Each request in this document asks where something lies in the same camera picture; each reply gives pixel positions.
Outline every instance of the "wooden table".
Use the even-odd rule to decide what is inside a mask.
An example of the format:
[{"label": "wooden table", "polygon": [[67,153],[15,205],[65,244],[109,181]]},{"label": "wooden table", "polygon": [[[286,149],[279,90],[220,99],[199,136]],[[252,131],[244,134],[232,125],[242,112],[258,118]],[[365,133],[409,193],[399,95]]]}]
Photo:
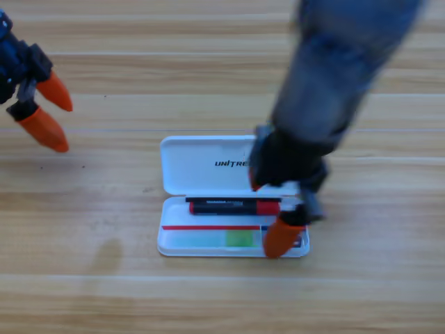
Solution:
[{"label": "wooden table", "polygon": [[430,3],[330,158],[312,252],[276,261],[159,255],[159,143],[266,119],[292,1],[1,5],[75,108],[38,98],[67,154],[0,114],[1,333],[445,333],[445,1]]}]

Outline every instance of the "wooden surface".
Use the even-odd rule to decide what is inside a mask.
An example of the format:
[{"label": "wooden surface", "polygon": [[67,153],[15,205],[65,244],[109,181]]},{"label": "wooden surface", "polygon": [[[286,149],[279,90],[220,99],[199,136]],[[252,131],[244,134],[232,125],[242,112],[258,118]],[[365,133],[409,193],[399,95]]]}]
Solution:
[{"label": "wooden surface", "polygon": [[156,250],[159,142],[243,134],[286,69],[289,0],[3,0],[75,111],[57,155],[0,115],[0,332],[445,333],[445,1],[389,65],[300,260]]}]

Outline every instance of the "printed logo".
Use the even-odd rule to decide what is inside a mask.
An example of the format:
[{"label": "printed logo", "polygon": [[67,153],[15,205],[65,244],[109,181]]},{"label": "printed logo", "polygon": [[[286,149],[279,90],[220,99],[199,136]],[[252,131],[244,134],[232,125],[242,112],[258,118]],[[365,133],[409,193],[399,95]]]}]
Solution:
[{"label": "printed logo", "polygon": [[226,167],[245,167],[249,166],[249,161],[215,161],[215,166]]}]

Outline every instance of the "red stripe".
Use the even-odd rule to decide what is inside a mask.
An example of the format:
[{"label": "red stripe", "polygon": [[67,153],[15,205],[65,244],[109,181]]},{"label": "red stripe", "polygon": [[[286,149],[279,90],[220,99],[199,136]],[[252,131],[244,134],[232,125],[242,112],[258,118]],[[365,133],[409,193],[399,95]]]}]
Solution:
[{"label": "red stripe", "polygon": [[162,227],[163,230],[203,230],[203,231],[215,231],[215,230],[259,230],[258,225],[247,226],[233,226],[233,225],[166,225]]}]

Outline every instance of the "pencil case lid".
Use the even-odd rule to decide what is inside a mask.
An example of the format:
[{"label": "pencil case lid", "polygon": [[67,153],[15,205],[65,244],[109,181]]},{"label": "pencil case lid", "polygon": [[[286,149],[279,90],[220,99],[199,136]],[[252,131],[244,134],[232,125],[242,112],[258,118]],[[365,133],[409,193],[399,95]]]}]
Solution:
[{"label": "pencil case lid", "polygon": [[248,179],[254,135],[169,136],[161,141],[163,188],[174,196],[281,197],[298,185],[265,186],[254,192]]}]

